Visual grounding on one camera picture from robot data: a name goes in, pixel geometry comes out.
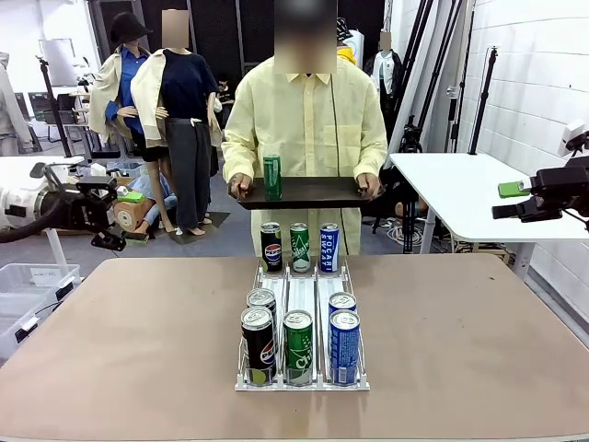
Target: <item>blue can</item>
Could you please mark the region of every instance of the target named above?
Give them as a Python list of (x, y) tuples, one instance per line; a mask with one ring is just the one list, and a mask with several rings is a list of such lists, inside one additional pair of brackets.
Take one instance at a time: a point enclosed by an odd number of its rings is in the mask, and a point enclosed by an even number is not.
[(356, 297), (348, 292), (334, 293), (329, 297), (329, 314), (336, 310), (356, 311)]
[(327, 223), (321, 226), (319, 231), (321, 239), (321, 265), (324, 273), (338, 271), (338, 252), (340, 248), (340, 227), (335, 223)]
[(336, 385), (356, 383), (360, 318), (351, 310), (337, 310), (329, 317), (331, 382)]

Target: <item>pepsi logo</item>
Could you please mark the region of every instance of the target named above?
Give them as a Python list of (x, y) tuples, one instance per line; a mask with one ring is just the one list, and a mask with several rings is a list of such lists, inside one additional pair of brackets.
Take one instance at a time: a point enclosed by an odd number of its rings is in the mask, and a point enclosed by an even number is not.
[(274, 362), (274, 340), (272, 339), (268, 345), (260, 353), (260, 361), (269, 366)]
[(264, 249), (264, 254), (266, 255), (266, 258), (268, 258), (268, 261), (278, 262), (282, 255), (282, 248), (280, 247), (280, 244), (271, 244)]

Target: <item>can rack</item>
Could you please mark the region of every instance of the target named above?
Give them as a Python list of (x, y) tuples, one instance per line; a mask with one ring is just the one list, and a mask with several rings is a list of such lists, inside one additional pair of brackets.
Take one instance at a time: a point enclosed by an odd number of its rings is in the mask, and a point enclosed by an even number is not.
[[(336, 292), (353, 294), (352, 278), (347, 262), (336, 273), (321, 273), (317, 266), (311, 273), (294, 273), (286, 265), (281, 274), (265, 273), (258, 267), (253, 288), (268, 288), (276, 296), (276, 326), (278, 327), (278, 346), (276, 351), (276, 376), (268, 385), (256, 385), (249, 381), (245, 343), (239, 341), (237, 358), (236, 391), (368, 391), (370, 384), (366, 375), (364, 341), (362, 339), (362, 316), (360, 316), (360, 345), (358, 347), (358, 367), (356, 383), (341, 386), (331, 382), (329, 374), (329, 297)], [(290, 310), (302, 309), (313, 317), (313, 375), (312, 382), (305, 386), (289, 385), (285, 379), (283, 319)]]

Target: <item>green soda can on tray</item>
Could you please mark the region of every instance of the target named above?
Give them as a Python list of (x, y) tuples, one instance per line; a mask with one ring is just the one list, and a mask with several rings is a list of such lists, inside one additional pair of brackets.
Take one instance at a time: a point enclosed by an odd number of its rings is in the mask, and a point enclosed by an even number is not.
[(286, 383), (309, 385), (313, 381), (313, 318), (304, 310), (291, 310), (283, 327)]
[(311, 268), (309, 256), (309, 227), (305, 223), (291, 225), (291, 250), (293, 251), (293, 270), (305, 273)]
[(268, 201), (280, 201), (283, 198), (283, 177), (280, 171), (279, 155), (264, 157), (264, 189)]

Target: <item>hand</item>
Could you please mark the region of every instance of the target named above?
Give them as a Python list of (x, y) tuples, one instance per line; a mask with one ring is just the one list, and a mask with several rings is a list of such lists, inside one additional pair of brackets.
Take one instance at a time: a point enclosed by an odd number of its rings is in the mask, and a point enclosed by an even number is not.
[(117, 110), (117, 115), (120, 115), (122, 118), (137, 118), (139, 116), (139, 112), (134, 106), (127, 106)]
[(235, 199), (245, 198), (251, 189), (251, 178), (243, 173), (236, 173), (227, 187), (229, 194)]
[(166, 108), (156, 108), (156, 118), (164, 120), (167, 117), (169, 117), (169, 115), (167, 114)]
[(380, 180), (372, 173), (362, 173), (358, 175), (358, 186), (364, 197), (374, 200), (380, 190)]

